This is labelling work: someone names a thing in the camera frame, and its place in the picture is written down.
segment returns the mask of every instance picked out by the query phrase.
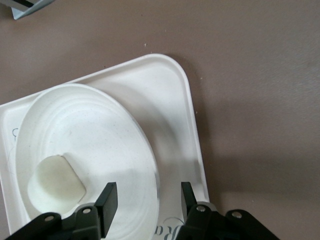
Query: brown table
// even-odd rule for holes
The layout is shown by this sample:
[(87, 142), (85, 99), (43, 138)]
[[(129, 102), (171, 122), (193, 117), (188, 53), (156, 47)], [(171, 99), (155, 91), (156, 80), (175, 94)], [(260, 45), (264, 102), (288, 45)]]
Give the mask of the brown table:
[[(185, 70), (211, 201), (281, 239), (320, 235), (320, 2), (0, 6), (0, 104), (149, 53)], [(9, 234), (0, 197), (0, 239)]]

